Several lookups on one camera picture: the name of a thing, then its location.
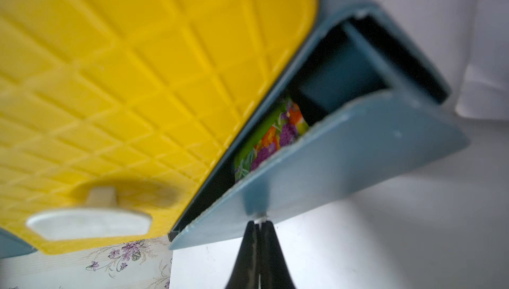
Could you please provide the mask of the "teal drawer cabinet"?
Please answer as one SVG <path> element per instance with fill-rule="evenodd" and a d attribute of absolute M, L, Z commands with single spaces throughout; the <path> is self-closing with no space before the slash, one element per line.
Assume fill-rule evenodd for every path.
<path fill-rule="evenodd" d="M 0 230 L 0 259 L 20 257 L 37 252 L 37 249 L 5 229 Z"/>

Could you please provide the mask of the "purple flower seed bag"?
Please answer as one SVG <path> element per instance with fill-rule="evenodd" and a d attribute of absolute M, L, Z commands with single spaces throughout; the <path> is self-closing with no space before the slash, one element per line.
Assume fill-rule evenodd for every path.
<path fill-rule="evenodd" d="M 477 0 L 471 57 L 455 111 L 508 120 L 508 0 Z"/>

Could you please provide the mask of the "teal bottom drawer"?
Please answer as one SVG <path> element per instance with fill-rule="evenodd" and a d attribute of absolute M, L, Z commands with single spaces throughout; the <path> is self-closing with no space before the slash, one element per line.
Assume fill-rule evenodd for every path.
<path fill-rule="evenodd" d="M 412 171 L 469 141 L 441 109 L 449 89 L 396 24 L 379 12 L 325 22 L 292 60 L 168 237 L 173 250 L 241 237 Z M 283 132 L 235 181 L 234 162 L 285 96 L 310 128 Z"/>

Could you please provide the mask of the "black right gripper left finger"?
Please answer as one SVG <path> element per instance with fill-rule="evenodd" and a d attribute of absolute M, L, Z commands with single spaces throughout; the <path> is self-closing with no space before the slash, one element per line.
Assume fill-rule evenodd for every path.
<path fill-rule="evenodd" d="M 258 225 L 250 221 L 233 266 L 226 289 L 257 289 L 260 286 L 260 240 Z"/>

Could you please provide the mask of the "yellow drawer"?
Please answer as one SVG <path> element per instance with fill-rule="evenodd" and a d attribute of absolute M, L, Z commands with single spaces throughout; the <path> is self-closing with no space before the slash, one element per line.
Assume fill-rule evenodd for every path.
<path fill-rule="evenodd" d="M 1 228 L 95 186 L 166 235 L 302 45 L 319 0 L 1 0 Z"/>

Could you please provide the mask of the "green colourful flower seed bag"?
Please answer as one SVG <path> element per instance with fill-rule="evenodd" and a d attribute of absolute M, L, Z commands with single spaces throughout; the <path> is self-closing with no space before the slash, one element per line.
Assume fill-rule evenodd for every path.
<path fill-rule="evenodd" d="M 281 148 L 305 134 L 309 125 L 289 96 L 262 120 L 234 158 L 234 177 L 239 182 Z"/>

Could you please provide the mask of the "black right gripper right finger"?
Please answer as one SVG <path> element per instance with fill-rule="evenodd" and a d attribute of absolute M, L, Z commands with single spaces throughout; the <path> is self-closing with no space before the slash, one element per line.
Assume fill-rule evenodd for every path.
<path fill-rule="evenodd" d="M 274 224 L 265 221 L 261 224 L 261 288 L 295 289 Z"/>

